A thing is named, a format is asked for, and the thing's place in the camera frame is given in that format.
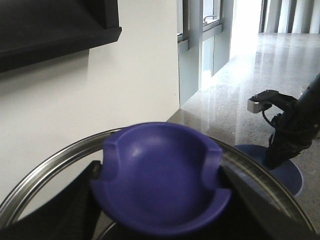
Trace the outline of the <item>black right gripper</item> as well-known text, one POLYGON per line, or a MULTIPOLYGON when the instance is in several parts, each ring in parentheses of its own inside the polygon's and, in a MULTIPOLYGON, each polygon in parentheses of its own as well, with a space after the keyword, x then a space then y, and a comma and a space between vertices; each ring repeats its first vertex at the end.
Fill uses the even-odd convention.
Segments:
POLYGON ((283 110, 268 122, 275 132, 269 138, 263 163, 273 170, 308 149, 319 133, 319 91, 305 90, 295 99, 276 90, 265 90, 257 94, 257 101, 268 101, 283 110))

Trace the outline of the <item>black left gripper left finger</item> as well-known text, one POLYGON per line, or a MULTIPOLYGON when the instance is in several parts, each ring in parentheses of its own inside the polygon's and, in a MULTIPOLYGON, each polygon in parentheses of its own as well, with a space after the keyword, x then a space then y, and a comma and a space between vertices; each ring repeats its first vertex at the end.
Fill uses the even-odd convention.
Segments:
POLYGON ((91 240, 101 207, 91 180, 101 163, 92 161, 67 187, 43 206, 0 231, 2 240, 91 240))

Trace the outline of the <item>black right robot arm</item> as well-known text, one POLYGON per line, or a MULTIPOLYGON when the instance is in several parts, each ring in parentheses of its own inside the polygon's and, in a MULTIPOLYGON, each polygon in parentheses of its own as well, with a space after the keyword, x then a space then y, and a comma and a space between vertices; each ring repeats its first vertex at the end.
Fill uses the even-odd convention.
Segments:
POLYGON ((320 132, 320 76, 308 85, 299 99, 279 92, 266 94, 262 116, 274 128, 263 164, 270 170, 308 149, 320 132), (269 120, 267 106, 283 110, 269 120))

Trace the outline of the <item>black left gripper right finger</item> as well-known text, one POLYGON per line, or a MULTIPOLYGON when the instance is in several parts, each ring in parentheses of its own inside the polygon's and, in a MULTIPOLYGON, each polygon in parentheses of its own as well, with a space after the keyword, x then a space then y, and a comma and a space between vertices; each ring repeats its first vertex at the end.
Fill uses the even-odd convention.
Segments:
POLYGON ((222 169, 249 211, 274 240, 304 239, 304 230, 296 221, 268 203, 227 165, 222 169))

